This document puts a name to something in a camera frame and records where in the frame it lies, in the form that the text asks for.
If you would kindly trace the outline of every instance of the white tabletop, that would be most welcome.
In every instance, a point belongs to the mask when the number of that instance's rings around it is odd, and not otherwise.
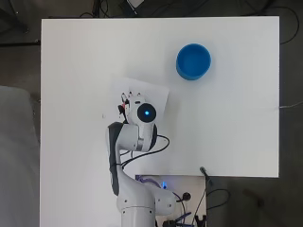
[[[119,226],[105,129],[112,79],[164,85],[169,148],[130,174],[278,176],[278,18],[43,20],[41,226]],[[186,44],[212,57],[175,70]]]

